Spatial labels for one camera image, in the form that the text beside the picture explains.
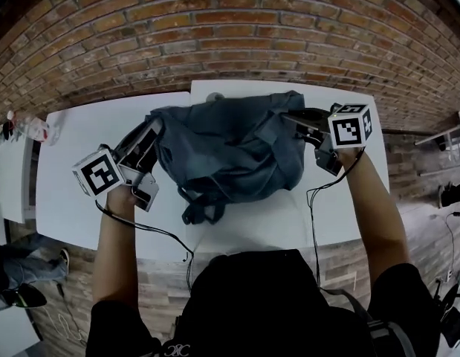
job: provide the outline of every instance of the black t-shirt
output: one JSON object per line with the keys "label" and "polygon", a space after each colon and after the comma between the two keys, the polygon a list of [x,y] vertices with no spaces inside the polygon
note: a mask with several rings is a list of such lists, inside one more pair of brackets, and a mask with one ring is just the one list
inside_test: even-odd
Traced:
{"label": "black t-shirt", "polygon": [[[438,310],[416,267],[393,266],[377,279],[369,313],[398,324],[416,355],[435,356]],[[378,355],[395,356],[396,344]],[[122,303],[91,312],[87,356],[373,356],[368,327],[356,314],[330,307],[297,250],[215,258],[198,276],[175,337],[161,346]]]}

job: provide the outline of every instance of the hand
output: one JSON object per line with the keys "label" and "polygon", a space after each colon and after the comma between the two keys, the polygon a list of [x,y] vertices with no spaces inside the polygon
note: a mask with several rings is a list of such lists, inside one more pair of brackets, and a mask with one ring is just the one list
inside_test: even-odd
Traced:
{"label": "hand", "polygon": [[108,193],[106,206],[113,213],[117,213],[132,208],[136,201],[137,198],[131,193],[131,187],[120,185]]}
{"label": "hand", "polygon": [[361,148],[342,148],[337,150],[340,161],[345,168],[350,167],[357,158]]}

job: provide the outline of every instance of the black cable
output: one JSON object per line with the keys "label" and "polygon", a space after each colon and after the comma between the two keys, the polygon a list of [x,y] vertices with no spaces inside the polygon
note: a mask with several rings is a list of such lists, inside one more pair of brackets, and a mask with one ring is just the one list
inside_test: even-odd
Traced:
{"label": "black cable", "polygon": [[318,246],[317,246],[317,240],[316,240],[316,230],[315,230],[315,225],[314,225],[314,200],[317,196],[317,194],[322,190],[322,189],[327,189],[329,187],[334,186],[335,184],[338,184],[341,182],[349,173],[351,170],[354,169],[355,165],[357,165],[358,161],[362,157],[363,152],[365,151],[365,147],[362,148],[357,156],[355,157],[355,161],[353,164],[348,168],[342,175],[339,177],[337,180],[333,182],[329,182],[328,184],[324,184],[320,187],[316,187],[314,189],[309,189],[305,192],[305,199],[307,200],[307,205],[309,206],[309,210],[311,211],[311,227],[312,227],[312,241],[314,244],[314,252],[316,254],[316,282],[317,285],[320,286],[320,265],[319,265],[319,252],[318,252]]}
{"label": "black cable", "polygon": [[61,283],[56,282],[56,287],[58,288],[59,296],[61,296],[61,298],[63,299],[63,303],[65,304],[65,308],[68,311],[68,314],[71,316],[71,320],[73,321],[74,326],[77,329],[78,336],[81,338],[80,344],[83,345],[84,348],[86,348],[88,346],[88,342],[82,338],[82,333],[84,333],[84,332],[81,330],[80,326],[76,322],[76,319],[74,318],[73,314],[71,313],[71,310],[69,309],[68,302],[66,301],[66,298],[65,298],[65,291],[63,290],[63,286],[61,285]]}
{"label": "black cable", "polygon": [[453,260],[451,261],[451,271],[454,271],[454,234],[453,234],[453,231],[451,230],[451,227],[447,224],[447,219],[449,218],[449,216],[456,216],[456,217],[459,217],[460,216],[460,213],[458,215],[456,215],[458,212],[453,212],[453,213],[449,213],[446,218],[444,219],[444,223],[446,224],[447,226],[447,230],[450,231],[450,234],[451,234],[451,243],[453,244]]}
{"label": "black cable", "polygon": [[111,217],[112,219],[114,219],[115,221],[118,221],[124,225],[127,225],[131,228],[137,228],[137,229],[141,229],[141,230],[145,230],[145,231],[151,231],[152,233],[157,233],[157,234],[162,234],[162,235],[167,235],[168,237],[170,238],[173,238],[174,240],[176,240],[178,243],[180,243],[183,248],[185,248],[185,250],[188,251],[188,253],[190,254],[190,261],[188,263],[188,267],[187,267],[187,287],[188,287],[188,290],[189,292],[191,293],[192,292],[192,285],[190,283],[190,278],[191,278],[191,274],[192,274],[192,262],[193,262],[193,258],[195,256],[195,253],[190,250],[187,245],[185,245],[185,243],[183,243],[180,238],[178,238],[175,234],[173,233],[170,233],[168,231],[165,231],[165,230],[162,230],[162,229],[159,229],[159,228],[154,228],[152,226],[147,226],[147,225],[143,225],[143,224],[140,224],[140,223],[136,223],[136,222],[133,222],[133,221],[128,221],[127,219],[124,219],[124,218],[121,218],[119,216],[116,216],[114,213],[112,213],[110,210],[107,210],[105,208],[103,208],[99,202],[95,201],[96,203],[96,206],[99,210],[101,210],[106,216],[109,216]]}

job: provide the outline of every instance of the plastic bottle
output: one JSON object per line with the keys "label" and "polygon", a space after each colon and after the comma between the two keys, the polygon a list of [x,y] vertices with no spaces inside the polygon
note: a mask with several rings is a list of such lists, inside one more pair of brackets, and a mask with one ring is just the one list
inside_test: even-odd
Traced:
{"label": "plastic bottle", "polygon": [[7,119],[14,129],[42,144],[52,145],[56,141],[56,129],[28,112],[9,111]]}

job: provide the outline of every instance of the person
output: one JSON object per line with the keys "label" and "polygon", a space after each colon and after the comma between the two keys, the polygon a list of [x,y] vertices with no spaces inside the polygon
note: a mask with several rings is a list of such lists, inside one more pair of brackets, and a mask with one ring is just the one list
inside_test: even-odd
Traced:
{"label": "person", "polygon": [[460,202],[460,184],[454,185],[450,182],[447,185],[440,185],[438,189],[438,207],[445,208]]}
{"label": "person", "polygon": [[69,273],[69,253],[63,248],[59,257],[45,261],[30,256],[48,239],[32,233],[7,245],[0,245],[0,294],[5,289],[17,289],[22,284],[43,280],[59,280]]}
{"label": "person", "polygon": [[[346,170],[356,154],[340,153]],[[435,356],[441,334],[437,306],[409,261],[400,214],[366,153],[347,180],[369,262],[368,313],[396,323],[417,356]],[[127,187],[108,194],[107,209],[135,219]],[[174,338],[161,345],[139,315],[135,230],[103,215],[92,292],[88,357],[405,356],[392,338],[375,351],[365,321],[330,307],[298,250],[212,260],[195,279]]]}

